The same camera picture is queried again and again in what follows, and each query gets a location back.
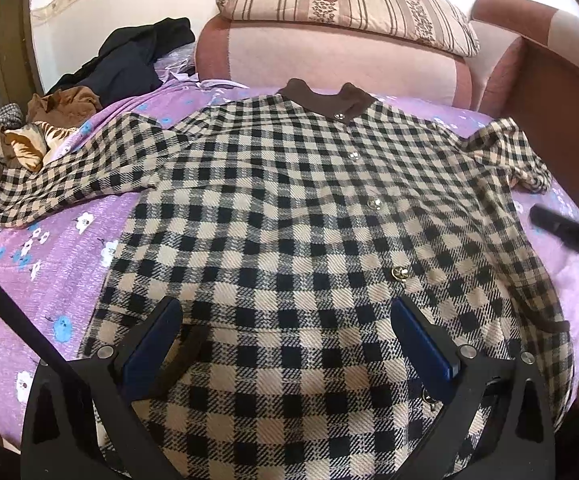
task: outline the pillow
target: pillow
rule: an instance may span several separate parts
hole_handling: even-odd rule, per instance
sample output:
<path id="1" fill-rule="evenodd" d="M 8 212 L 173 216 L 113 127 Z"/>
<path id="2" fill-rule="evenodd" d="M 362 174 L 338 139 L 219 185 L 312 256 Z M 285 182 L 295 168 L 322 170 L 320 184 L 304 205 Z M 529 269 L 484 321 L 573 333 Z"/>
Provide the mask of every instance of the pillow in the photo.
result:
<path id="1" fill-rule="evenodd" d="M 478 54 L 467 17 L 447 0 L 216 0 L 229 20 L 313 22 L 376 32 L 450 54 Z"/>

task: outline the white flower print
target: white flower print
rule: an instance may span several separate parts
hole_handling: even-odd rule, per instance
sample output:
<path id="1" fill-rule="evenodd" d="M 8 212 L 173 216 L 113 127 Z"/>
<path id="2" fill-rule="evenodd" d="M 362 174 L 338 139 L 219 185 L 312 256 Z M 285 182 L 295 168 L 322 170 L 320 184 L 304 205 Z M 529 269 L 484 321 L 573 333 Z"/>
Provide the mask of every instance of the white flower print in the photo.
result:
<path id="1" fill-rule="evenodd" d="M 118 247 L 118 240 L 105 243 L 105 248 L 100 252 L 100 256 L 102 256 L 100 264 L 103 267 L 111 266 L 111 261 L 114 258 L 114 253 L 116 252 L 117 247 Z"/>
<path id="2" fill-rule="evenodd" d="M 85 229 L 89 227 L 93 222 L 93 214 L 85 212 L 78 217 L 76 222 L 76 229 L 78 229 L 79 234 L 83 234 Z"/>
<path id="3" fill-rule="evenodd" d="M 29 400 L 29 390 L 31 390 L 31 383 L 33 378 L 29 372 L 18 372 L 16 377 L 16 394 L 18 395 L 18 402 L 26 404 Z"/>
<path id="4" fill-rule="evenodd" d="M 29 250 L 31 249 L 33 243 L 34 243 L 33 238 L 27 240 L 23 245 L 22 249 L 20 250 L 20 256 L 27 256 L 27 253 L 29 253 Z"/>
<path id="5" fill-rule="evenodd" d="M 40 270 L 40 264 L 42 262 L 36 262 L 35 264 L 33 264 L 31 266 L 31 281 L 33 282 L 36 279 L 36 275 L 38 274 L 38 271 Z"/>

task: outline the shirt sleeve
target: shirt sleeve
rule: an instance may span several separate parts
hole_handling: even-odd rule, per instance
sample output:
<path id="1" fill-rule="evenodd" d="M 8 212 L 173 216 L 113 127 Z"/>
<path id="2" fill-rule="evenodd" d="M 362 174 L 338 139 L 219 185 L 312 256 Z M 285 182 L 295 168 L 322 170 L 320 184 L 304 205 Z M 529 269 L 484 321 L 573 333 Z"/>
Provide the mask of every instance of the shirt sleeve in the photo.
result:
<path id="1" fill-rule="evenodd" d="M 533 193 L 552 187 L 551 172 L 512 118 L 492 121 L 460 144 L 476 162 L 505 169 L 510 187 L 517 182 Z"/>
<path id="2" fill-rule="evenodd" d="M 37 173 L 4 169 L 0 226 L 22 227 L 93 198 L 154 187 L 163 160 L 180 151 L 181 137 L 153 118 L 129 113 Z"/>

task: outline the houndstooth fabric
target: houndstooth fabric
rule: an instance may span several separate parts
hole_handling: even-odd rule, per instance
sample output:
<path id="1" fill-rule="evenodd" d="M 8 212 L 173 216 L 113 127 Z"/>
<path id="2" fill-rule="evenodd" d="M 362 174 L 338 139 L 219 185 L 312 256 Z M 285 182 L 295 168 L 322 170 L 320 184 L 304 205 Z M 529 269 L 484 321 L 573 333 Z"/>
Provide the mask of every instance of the houndstooth fabric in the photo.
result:
<path id="1" fill-rule="evenodd" d="M 182 337 L 192 324 L 210 336 L 167 400 L 134 407 L 183 475 L 381 478 L 438 413 L 391 329 L 394 297 L 412 298 L 457 344 L 535 354 L 554 420 L 563 415 L 572 348 L 549 323 L 563 315 L 517 218 L 516 182 L 545 192 L 551 176 L 512 120 L 463 140 L 380 102 L 345 125 L 275 95 L 205 108 L 171 130 L 129 114 L 38 174 L 6 170 L 0 224 L 149 188 L 81 353 L 118 343 L 177 297 Z M 395 266 L 411 277 L 394 280 Z"/>
<path id="2" fill-rule="evenodd" d="M 0 126 L 8 130 L 16 130 L 25 125 L 25 117 L 16 103 L 11 103 L 0 108 Z"/>

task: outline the purple bedsheet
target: purple bedsheet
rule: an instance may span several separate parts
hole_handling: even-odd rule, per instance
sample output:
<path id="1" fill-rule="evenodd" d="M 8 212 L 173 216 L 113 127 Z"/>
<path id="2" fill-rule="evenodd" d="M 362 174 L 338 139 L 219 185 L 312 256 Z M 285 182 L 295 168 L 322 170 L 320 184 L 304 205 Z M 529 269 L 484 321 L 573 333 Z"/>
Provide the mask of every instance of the purple bedsheet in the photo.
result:
<path id="1" fill-rule="evenodd" d="M 207 105 L 277 89 L 234 88 L 229 82 L 171 80 L 151 94 L 118 102 L 87 121 L 61 153 L 77 150 L 109 120 L 134 111 L 156 118 L 167 127 Z M 433 105 L 411 98 L 379 99 L 407 113 L 436 121 L 460 136 L 468 136 L 490 118 L 468 110 Z M 557 240 L 531 227 L 531 205 L 541 203 L 579 220 L 579 210 L 554 183 L 547 195 L 513 192 L 521 223 L 545 263 L 559 294 L 565 317 L 572 323 L 575 343 L 575 384 L 579 381 L 579 256 Z M 34 324 L 67 359 L 77 356 L 91 319 L 117 239 L 137 193 L 108 196 L 58 212 L 26 229 L 0 232 L 0 284 Z M 20 441 L 29 387 L 38 357 L 0 321 L 0 432 Z"/>

